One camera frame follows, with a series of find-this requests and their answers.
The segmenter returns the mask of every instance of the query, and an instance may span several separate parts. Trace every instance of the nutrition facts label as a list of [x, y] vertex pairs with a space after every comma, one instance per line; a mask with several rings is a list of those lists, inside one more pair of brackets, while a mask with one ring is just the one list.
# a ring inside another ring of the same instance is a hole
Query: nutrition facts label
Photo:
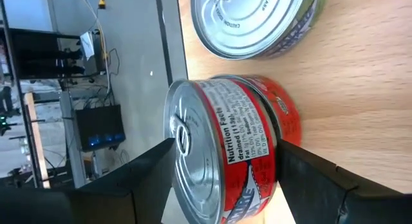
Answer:
[[218, 118], [227, 163], [269, 155], [268, 140], [258, 111], [240, 86], [228, 79], [197, 83]]

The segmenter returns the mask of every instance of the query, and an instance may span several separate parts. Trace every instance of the pull tab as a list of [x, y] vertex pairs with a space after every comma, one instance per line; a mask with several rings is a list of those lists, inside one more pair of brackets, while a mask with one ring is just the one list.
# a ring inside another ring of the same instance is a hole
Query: pull tab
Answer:
[[171, 117], [171, 130], [176, 130], [175, 139], [176, 145], [182, 156], [187, 156], [190, 151], [190, 133], [185, 123], [177, 116]]

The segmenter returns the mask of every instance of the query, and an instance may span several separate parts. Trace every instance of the wood grain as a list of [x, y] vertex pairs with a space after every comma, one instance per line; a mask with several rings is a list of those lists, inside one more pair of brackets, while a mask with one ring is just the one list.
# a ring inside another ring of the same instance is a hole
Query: wood grain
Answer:
[[226, 61], [179, 0], [190, 79], [258, 73], [300, 111], [303, 147], [361, 176], [412, 192], [412, 0], [327, 0], [310, 33], [276, 59]]

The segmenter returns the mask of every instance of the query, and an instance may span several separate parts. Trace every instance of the fish can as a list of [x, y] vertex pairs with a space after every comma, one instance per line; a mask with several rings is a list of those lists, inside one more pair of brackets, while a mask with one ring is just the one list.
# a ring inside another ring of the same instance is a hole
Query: fish can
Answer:
[[213, 54], [273, 57], [295, 46], [326, 0], [191, 0], [194, 28]]
[[214, 79], [242, 82], [259, 94], [268, 109], [276, 136], [294, 145], [302, 142], [302, 125], [294, 101], [276, 81], [261, 75], [218, 75]]
[[276, 189], [276, 134], [261, 97], [232, 79], [181, 80], [167, 94], [173, 187], [189, 223], [236, 223]]

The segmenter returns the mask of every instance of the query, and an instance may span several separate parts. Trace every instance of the metal can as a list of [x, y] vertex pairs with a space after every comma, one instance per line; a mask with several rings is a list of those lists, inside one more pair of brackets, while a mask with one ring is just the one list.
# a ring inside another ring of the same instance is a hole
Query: metal can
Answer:
[[276, 56], [301, 40], [325, 0], [191, 0], [203, 45], [224, 59]]
[[176, 138], [173, 187], [189, 223], [236, 223], [276, 189], [276, 134], [260, 96], [231, 79], [174, 82], [165, 137]]
[[261, 75], [218, 75], [214, 79], [235, 80], [252, 88], [265, 101], [276, 136], [297, 146], [301, 145], [302, 125], [299, 112], [294, 101], [279, 83]]

